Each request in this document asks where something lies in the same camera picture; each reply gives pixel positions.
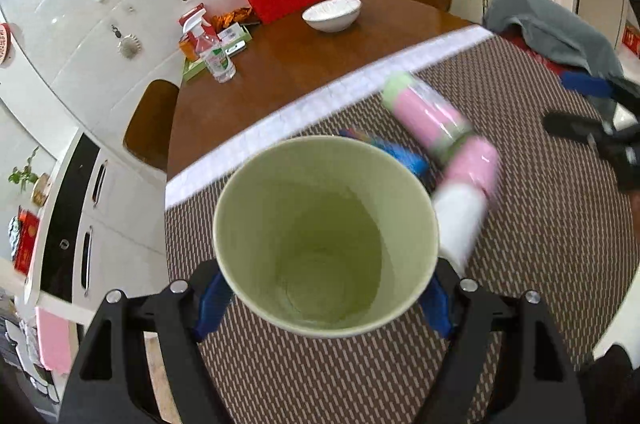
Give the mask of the light green paper cup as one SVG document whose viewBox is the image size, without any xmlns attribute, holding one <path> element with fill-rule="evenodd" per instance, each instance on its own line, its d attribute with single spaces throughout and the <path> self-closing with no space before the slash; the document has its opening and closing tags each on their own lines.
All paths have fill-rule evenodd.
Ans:
<svg viewBox="0 0 640 424">
<path fill-rule="evenodd" d="M 318 338 L 402 316 L 435 272 L 432 200 L 397 158 L 340 136 L 280 142 L 241 165 L 217 201 L 213 247 L 257 317 Z"/>
</svg>

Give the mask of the pink sleeved paper cup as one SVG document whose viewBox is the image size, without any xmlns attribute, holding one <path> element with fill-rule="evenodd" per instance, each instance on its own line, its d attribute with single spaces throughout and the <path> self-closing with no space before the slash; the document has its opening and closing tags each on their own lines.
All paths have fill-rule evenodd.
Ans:
<svg viewBox="0 0 640 424">
<path fill-rule="evenodd" d="M 498 191 L 499 174 L 500 156 L 495 146 L 484 137 L 473 136 L 452 157 L 442 173 L 442 182 L 469 184 L 493 200 Z"/>
</svg>

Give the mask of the white paper cup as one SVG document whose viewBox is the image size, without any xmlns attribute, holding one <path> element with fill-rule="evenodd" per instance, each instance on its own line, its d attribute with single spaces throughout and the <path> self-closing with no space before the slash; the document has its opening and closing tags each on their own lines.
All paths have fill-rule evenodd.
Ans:
<svg viewBox="0 0 640 424">
<path fill-rule="evenodd" d="M 446 182 L 434 191 L 432 202 L 438 221 L 439 256 L 463 277 L 488 212 L 487 196 L 470 184 Z"/>
</svg>

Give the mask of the pink green canister cup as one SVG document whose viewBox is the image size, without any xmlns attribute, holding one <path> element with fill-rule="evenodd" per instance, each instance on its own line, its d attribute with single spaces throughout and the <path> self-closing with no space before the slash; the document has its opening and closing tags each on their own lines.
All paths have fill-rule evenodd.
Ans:
<svg viewBox="0 0 640 424">
<path fill-rule="evenodd" d="M 383 106 L 440 165 L 446 165 L 457 147 L 473 133 L 464 115 L 411 73 L 390 76 L 381 90 L 381 99 Z"/>
</svg>

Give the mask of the black blue cup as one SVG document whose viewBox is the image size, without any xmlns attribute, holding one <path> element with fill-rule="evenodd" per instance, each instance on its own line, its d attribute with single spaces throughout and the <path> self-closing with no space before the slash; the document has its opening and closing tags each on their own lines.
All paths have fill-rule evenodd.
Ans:
<svg viewBox="0 0 640 424">
<path fill-rule="evenodd" d="M 395 144 L 394 142 L 387 141 L 380 137 L 375 137 L 367 132 L 363 132 L 362 130 L 348 128 L 348 129 L 340 129 L 338 133 L 342 137 L 346 137 L 353 140 L 358 140 L 360 142 L 364 142 L 365 144 L 370 144 L 372 147 L 376 147 L 381 151 L 389 154 L 393 158 L 396 158 L 398 162 L 410 170 L 414 176 L 418 178 L 423 178 L 430 168 L 430 164 L 428 164 L 427 159 L 421 156 L 420 154 L 414 153 L 404 147 L 401 147 L 399 144 Z"/>
</svg>

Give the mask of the grey jacket on chair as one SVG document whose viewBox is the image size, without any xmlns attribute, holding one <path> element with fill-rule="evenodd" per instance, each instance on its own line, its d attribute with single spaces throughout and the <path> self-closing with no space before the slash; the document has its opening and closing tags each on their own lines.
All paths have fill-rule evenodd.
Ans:
<svg viewBox="0 0 640 424">
<path fill-rule="evenodd" d="M 526 46 L 547 59 L 597 77 L 622 77 L 611 43 L 586 21 L 552 0 L 491 0 L 483 17 L 489 31 L 517 26 Z"/>
</svg>

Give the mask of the pink towel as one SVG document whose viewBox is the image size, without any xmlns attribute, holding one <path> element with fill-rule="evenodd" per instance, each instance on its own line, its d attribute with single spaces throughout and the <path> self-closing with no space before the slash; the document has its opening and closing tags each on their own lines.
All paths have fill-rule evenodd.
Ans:
<svg viewBox="0 0 640 424">
<path fill-rule="evenodd" d="M 56 374 L 70 374 L 73 365 L 70 322 L 37 307 L 36 326 L 39 357 L 43 367 Z"/>
</svg>

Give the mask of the brown polka dot tablecloth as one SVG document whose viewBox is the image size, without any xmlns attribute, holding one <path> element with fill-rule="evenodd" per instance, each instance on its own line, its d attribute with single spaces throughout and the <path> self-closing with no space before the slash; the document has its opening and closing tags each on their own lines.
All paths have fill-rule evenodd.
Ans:
<svg viewBox="0 0 640 424">
<path fill-rule="evenodd" d="M 592 352 L 639 265 L 628 200 L 611 167 L 589 149 L 549 137 L 544 112 L 593 116 L 558 77 L 518 47 L 464 28 L 351 72 L 273 113 L 169 181 L 169 274 L 213 257 L 213 217 L 229 175 L 276 141 L 360 127 L 411 147 L 378 93 L 410 71 L 440 92 L 497 148 L 500 181 L 469 263 L 492 290 L 534 288 L 547 302 L 574 363 Z M 344 340 L 281 331 L 233 303 L 201 348 L 239 423 L 408 423 L 445 353 L 412 308 L 384 328 Z"/>
</svg>

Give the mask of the white black sideboard cabinet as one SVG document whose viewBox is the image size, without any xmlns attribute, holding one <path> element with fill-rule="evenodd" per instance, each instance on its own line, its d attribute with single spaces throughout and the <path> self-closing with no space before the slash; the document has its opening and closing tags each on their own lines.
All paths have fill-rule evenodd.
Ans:
<svg viewBox="0 0 640 424">
<path fill-rule="evenodd" d="M 23 297 L 77 322 L 114 288 L 129 297 L 168 281 L 163 181 L 76 132 L 55 167 Z"/>
</svg>

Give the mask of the red box on sideboard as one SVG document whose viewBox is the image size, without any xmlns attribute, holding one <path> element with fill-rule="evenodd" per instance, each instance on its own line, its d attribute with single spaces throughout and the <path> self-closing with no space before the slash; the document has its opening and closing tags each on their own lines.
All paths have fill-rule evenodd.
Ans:
<svg viewBox="0 0 640 424">
<path fill-rule="evenodd" d="M 12 262 L 14 269 L 21 274 L 28 274 L 29 272 L 39 223 L 40 219 L 34 213 L 29 210 L 23 210 L 20 207 L 11 224 Z"/>
</svg>

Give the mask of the brown wooden chair left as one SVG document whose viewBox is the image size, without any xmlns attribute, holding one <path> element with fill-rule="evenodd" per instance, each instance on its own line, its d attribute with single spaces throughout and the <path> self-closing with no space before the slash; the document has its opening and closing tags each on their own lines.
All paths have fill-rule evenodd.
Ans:
<svg viewBox="0 0 640 424">
<path fill-rule="evenodd" d="M 122 145 L 142 163 L 165 173 L 179 87 L 153 80 L 134 109 Z"/>
</svg>

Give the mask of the white ceramic bowl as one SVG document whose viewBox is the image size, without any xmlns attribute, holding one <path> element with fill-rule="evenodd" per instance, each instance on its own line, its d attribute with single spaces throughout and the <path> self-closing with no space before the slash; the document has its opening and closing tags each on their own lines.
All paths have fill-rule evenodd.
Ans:
<svg viewBox="0 0 640 424">
<path fill-rule="evenodd" d="M 337 33 L 349 28 L 359 17 L 360 0 L 325 0 L 309 7 L 303 20 L 314 30 Z"/>
</svg>

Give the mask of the hanging round brush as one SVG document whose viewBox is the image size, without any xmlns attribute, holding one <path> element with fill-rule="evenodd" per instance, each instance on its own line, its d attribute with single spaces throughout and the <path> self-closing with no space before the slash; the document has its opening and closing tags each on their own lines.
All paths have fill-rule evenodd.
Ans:
<svg viewBox="0 0 640 424">
<path fill-rule="evenodd" d="M 142 45 L 140 40 L 134 35 L 124 35 L 120 32 L 120 29 L 112 24 L 111 30 L 117 40 L 118 52 L 126 59 L 133 59 L 140 51 L 142 51 Z"/>
</svg>

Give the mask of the green tray with items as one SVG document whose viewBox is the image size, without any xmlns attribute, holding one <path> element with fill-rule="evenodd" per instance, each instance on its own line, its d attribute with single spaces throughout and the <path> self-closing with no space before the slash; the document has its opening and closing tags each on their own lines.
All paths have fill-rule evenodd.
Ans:
<svg viewBox="0 0 640 424">
<path fill-rule="evenodd" d="M 211 72 L 218 83 L 232 80 L 236 69 L 231 57 L 244 50 L 252 39 L 248 29 L 239 23 L 233 23 L 223 30 L 219 40 L 214 40 L 213 36 L 206 34 L 201 25 L 194 26 L 186 32 L 186 35 L 192 40 L 198 58 L 195 61 L 184 59 L 182 69 L 184 82 L 192 80 L 204 70 Z"/>
</svg>

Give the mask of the red round wall ornament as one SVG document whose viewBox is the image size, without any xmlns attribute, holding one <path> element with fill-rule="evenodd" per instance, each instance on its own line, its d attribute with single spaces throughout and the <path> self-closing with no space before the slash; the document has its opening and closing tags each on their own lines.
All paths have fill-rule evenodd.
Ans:
<svg viewBox="0 0 640 424">
<path fill-rule="evenodd" d="M 6 23 L 0 24 L 0 64 L 6 61 L 11 49 L 11 30 Z"/>
</svg>

